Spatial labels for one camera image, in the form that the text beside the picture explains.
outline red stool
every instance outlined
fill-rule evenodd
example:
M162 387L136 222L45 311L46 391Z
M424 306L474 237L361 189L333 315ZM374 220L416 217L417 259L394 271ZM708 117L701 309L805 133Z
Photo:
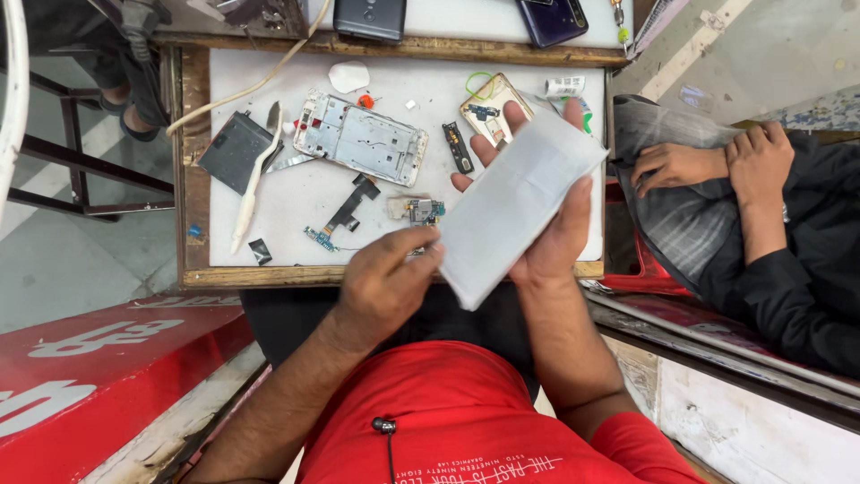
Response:
M618 184L618 180L606 182L606 203L623 203L624 192ZM642 236L634 229L634 241L636 242L636 255L639 257L639 274L635 276L622 276L620 274L604 274L601 284L609 289L622 291L633 291L637 293L663 294L663 295L689 295L684 286L678 284L672 276L663 269L663 266L654 258L654 254L645 245Z

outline wooden table frame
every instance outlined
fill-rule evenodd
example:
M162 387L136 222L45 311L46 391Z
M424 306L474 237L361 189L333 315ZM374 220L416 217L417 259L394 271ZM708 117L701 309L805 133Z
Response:
M160 33L165 106L172 119L179 119L210 102L209 49L245 48L247 39L204 34ZM257 39L260 50L286 52L295 40ZM357 41L345 43L330 32L314 34L302 48L307 53L341 53L365 56L449 59L508 64L604 67L606 107L611 106L609 70L627 64L621 50L581 47L552 47L536 50L527 45L478 40L407 37L399 46ZM606 110L611 126L611 109ZM606 130L613 146L611 129ZM209 174L194 164L212 137L210 116L202 115L178 129L172 139L176 199L176 259L182 289L242 289L284 286L337 285L343 279L344 265L212 267L209 265ZM201 235L187 235L189 227L200 227ZM603 260L580 262L574 266L577 277L600 279Z

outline purple smartphone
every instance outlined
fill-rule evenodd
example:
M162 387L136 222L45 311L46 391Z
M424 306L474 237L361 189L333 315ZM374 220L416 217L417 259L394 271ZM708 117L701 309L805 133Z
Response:
M588 31L579 0L553 0L550 5L517 0L517 4L535 47L554 46Z

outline screwdriver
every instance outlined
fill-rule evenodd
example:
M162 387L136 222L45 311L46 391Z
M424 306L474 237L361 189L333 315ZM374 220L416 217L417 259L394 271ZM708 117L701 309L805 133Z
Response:
M624 57L627 57L627 40L630 33L624 28L624 10L621 10L621 0L609 0L615 9L615 24L618 25L618 43L624 46Z

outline phone repair workbench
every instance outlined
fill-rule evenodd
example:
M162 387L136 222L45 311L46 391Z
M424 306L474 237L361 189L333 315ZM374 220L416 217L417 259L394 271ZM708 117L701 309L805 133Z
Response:
M386 201L392 196L405 199L431 198L454 209L461 196L449 179L458 170L442 125L458 123L463 138L475 134L461 115L460 106L470 98L464 86L470 75L487 72L504 74L533 111L544 109L530 101L545 94L548 79L581 76L585 89L580 98L593 111L589 121L594 136L611 149L611 119L606 119L609 72L626 64L624 53L614 47L617 28L612 21L608 0L584 2L582 7L590 23L587 34L566 45L537 50L529 45L525 28L513 2L490 12L496 24L483 16L481 22L463 13L456 19L439 15L444 3L454 10L464 9L465 0L434 2L411 0L402 44L379 44L368 40L343 40L328 31L316 32L310 40L267 84L259 90L215 108L210 114L191 120L173 138L175 186L177 200L177 259L179 281L185 289L239 289L285 285L323 285L340 283L345 264L355 250L382 235L409 226L409 218L392 218ZM476 1L484 5L486 0ZM310 4L310 18L319 9ZM437 22L416 13L435 12ZM321 28L330 25L331 15ZM484 31L478 24L487 25ZM452 39L467 35L472 40ZM263 78L278 63L293 40L255 39L255 47L246 38L223 35L163 34L163 76L169 94L173 119L210 101L227 97ZM329 80L332 65L358 60L366 65L370 83L342 94ZM483 82L470 84L472 89ZM215 133L234 112L249 111L249 117L266 126L274 102L284 113L284 124L292 124L302 114L310 89L356 103L368 95L375 100L372 110L405 125L428 133L427 149L414 186L407 188L377 180L379 195L364 197L352 216L360 222L354 232L339 226L331 233L330 243L339 251L328 251L309 238L305 228L320 230L335 215L356 186L358 175L343 165L328 160L313 160L283 170L264 174L256 190L254 216L237 253L230 252L230 238L236 224L242 196L211 177L196 162ZM407 104L414 104L411 109ZM278 160L298 154L292 147L292 135L284 134L284 149ZM479 177L483 167L476 162L470 177ZM587 247L574 267L581 278L603 276L603 206L605 167L592 173L592 217ZM258 265L249 242L262 239L271 261Z

